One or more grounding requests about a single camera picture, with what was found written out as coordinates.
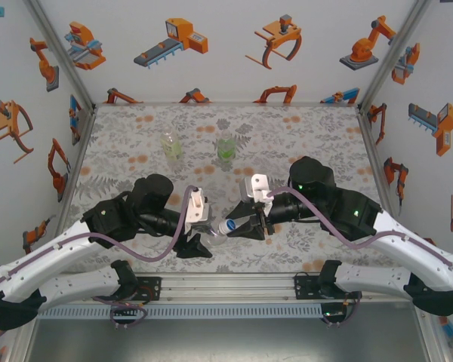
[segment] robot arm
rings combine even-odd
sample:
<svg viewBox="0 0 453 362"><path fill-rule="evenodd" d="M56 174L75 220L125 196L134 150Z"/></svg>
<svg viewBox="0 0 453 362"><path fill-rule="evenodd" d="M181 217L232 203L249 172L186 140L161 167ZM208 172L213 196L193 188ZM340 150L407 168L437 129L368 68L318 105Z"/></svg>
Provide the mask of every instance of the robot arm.
<svg viewBox="0 0 453 362"><path fill-rule="evenodd" d="M118 242L134 238L140 229L152 236L173 237L180 213L165 209L172 192L173 184L162 175L139 179L131 192L101 201L54 240L19 260L1 265L0 330L24 325L39 311L64 302L98 295L117 299L132 295L137 281L127 262L114 262L110 267L81 275L56 276L80 259L111 248L108 241L88 233L100 233ZM211 257L201 245L199 234L187 240L191 225L204 222L208 214L209 205L202 190L193 189L180 236L172 247L177 257Z"/></svg>
<svg viewBox="0 0 453 362"><path fill-rule="evenodd" d="M322 166L317 160L304 157L294 162L288 181L290 187L316 205L316 212L288 193L278 193L273 199L263 198L262 201L263 195L269 197L271 193L268 183L255 189L257 181L262 180L261 176L265 177L253 175L241 184L242 201L227 218L250 216L250 219L230 232L229 237L263 240L264 230L271 235L276 223L322 216L337 229L346 243L373 236L370 247L404 266L372 268L328 260L318 279L318 288L323 295L329 297L329 294L339 291L362 290L388 293L410 299L429 313L453 313L453 254L410 232L367 196L338 188L332 169ZM323 224L321 228L331 232ZM351 244L351 247L359 249L363 245Z"/></svg>

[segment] table surface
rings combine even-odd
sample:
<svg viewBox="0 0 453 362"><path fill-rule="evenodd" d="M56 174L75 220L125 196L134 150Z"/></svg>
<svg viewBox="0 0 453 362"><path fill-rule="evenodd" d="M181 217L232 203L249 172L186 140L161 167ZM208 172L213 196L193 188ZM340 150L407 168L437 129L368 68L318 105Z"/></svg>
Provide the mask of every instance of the table surface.
<svg viewBox="0 0 453 362"><path fill-rule="evenodd" d="M159 142L164 124L173 124L183 161L171 166ZM236 138L236 158L223 164L215 143L219 131ZM179 210L184 189L204 189L216 217L225 217L239 201L244 176L265 173L270 188L286 184L290 165L303 155L334 171L338 186L379 201L356 110L350 107L294 106L102 106L75 186L66 226L97 202L131 190L134 181L161 173L174 184L168 208ZM160 254L170 238L138 235L125 245L144 256ZM128 260L136 272L314 272L327 259L357 265L391 266L370 249L348 250L318 225L285 223L265 241L232 238L211 248L211 259L178 259L171 253L155 263L140 262L116 247L74 265L86 272Z"/></svg>

